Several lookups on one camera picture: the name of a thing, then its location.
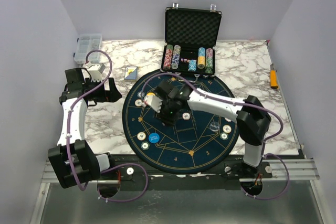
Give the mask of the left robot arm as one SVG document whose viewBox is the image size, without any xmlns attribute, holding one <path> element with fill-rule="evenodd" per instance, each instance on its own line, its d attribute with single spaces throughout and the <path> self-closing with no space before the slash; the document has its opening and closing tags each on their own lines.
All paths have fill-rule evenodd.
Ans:
<svg viewBox="0 0 336 224">
<path fill-rule="evenodd" d="M 59 97 L 63 109 L 63 123 L 56 147 L 49 149 L 48 159 L 62 188 L 88 183 L 102 176 L 112 179 L 116 166 L 111 154 L 95 154 L 85 139 L 85 117 L 92 101 L 94 105 L 117 102 L 122 95 L 113 77 L 107 82 L 106 90 L 102 80 L 94 79 L 89 71 L 84 77 L 83 68 L 65 70 L 67 83 Z"/>
</svg>

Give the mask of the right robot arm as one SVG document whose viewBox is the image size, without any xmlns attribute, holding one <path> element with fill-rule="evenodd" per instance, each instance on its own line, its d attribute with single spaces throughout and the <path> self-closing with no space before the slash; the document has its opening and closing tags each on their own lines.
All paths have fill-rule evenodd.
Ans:
<svg viewBox="0 0 336 224">
<path fill-rule="evenodd" d="M 166 81 L 162 81 L 154 93 L 155 95 L 146 95 L 144 102 L 165 125 L 174 126 L 177 114 L 182 109 L 211 113 L 234 122 L 245 142 L 241 171 L 249 178 L 259 174 L 271 117 L 270 111 L 262 106 L 258 98 L 252 95 L 245 99 L 225 97 L 204 91 L 190 83 L 178 89 Z"/>
</svg>

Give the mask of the yellow white poker chip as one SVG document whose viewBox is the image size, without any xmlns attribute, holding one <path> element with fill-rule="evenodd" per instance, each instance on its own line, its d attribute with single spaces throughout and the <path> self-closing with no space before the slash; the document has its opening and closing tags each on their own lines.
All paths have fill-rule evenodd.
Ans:
<svg viewBox="0 0 336 224">
<path fill-rule="evenodd" d="M 224 125 L 223 126 L 223 132 L 226 134 L 229 134 L 232 131 L 232 128 L 229 125 Z"/>
</svg>

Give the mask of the clear dealer button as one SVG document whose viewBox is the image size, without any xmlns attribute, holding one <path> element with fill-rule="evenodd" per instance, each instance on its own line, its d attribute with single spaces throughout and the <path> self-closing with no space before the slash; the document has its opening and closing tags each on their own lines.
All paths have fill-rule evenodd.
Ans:
<svg viewBox="0 0 336 224">
<path fill-rule="evenodd" d="M 221 127 L 220 127 L 220 124 L 218 122 L 213 121 L 209 124 L 209 129 L 213 132 L 218 132 L 220 130 L 220 128 Z"/>
</svg>

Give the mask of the blue playing card box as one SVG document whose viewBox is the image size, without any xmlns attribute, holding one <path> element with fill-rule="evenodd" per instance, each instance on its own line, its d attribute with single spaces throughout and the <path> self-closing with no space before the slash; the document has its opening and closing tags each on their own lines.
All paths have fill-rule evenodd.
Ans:
<svg viewBox="0 0 336 224">
<path fill-rule="evenodd" d="M 138 67 L 127 66 L 125 68 L 124 80 L 126 81 L 136 81 L 138 78 Z"/>
</svg>

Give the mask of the yellow fifty poker chip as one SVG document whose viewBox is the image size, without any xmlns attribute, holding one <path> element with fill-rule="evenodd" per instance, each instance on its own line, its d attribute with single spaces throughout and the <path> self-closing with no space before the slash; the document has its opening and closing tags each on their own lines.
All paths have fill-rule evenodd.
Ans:
<svg viewBox="0 0 336 224">
<path fill-rule="evenodd" d="M 143 102 L 142 102 L 142 100 L 141 100 L 141 99 L 137 99 L 137 100 L 135 101 L 135 105 L 136 105 L 137 107 L 143 106 Z"/>
</svg>

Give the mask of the green white chip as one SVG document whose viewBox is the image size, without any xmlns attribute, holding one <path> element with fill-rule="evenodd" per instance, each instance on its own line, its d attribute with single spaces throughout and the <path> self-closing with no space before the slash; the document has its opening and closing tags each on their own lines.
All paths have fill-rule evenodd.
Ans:
<svg viewBox="0 0 336 224">
<path fill-rule="evenodd" d="M 150 144 L 149 144 L 148 142 L 143 142 L 143 143 L 141 144 L 141 148 L 142 148 L 143 150 L 148 150 L 149 147 L 150 147 Z"/>
</svg>

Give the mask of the green poker chip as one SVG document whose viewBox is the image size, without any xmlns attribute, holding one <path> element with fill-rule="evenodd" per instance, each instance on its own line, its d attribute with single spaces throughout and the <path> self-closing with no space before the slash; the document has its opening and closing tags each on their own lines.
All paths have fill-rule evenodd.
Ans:
<svg viewBox="0 0 336 224">
<path fill-rule="evenodd" d="M 220 138 L 222 139 L 222 140 L 227 140 L 228 139 L 228 134 L 226 134 L 226 133 L 221 133 L 220 134 Z"/>
</svg>

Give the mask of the blue small blind button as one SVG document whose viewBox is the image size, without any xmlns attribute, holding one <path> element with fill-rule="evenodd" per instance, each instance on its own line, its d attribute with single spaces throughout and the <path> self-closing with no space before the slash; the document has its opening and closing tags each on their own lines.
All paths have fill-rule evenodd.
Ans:
<svg viewBox="0 0 336 224">
<path fill-rule="evenodd" d="M 149 135 L 149 142 L 152 144 L 158 143 L 160 141 L 160 136 L 157 133 L 151 133 Z"/>
</svg>

